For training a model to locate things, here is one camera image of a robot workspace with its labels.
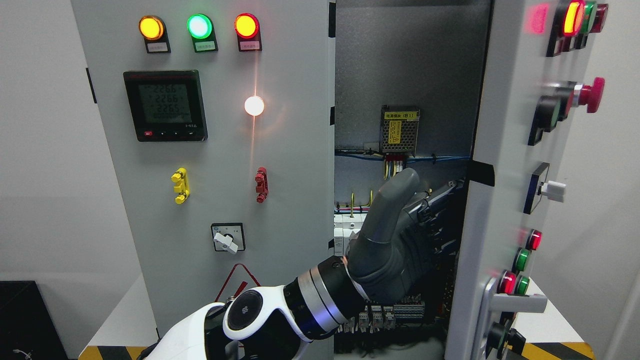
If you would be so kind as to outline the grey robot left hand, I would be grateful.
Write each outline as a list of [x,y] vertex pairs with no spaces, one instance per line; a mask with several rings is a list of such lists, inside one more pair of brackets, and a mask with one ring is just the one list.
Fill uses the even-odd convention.
[[429,194],[411,168],[382,185],[347,255],[350,277],[371,301],[398,303],[459,249],[461,189],[450,181]]

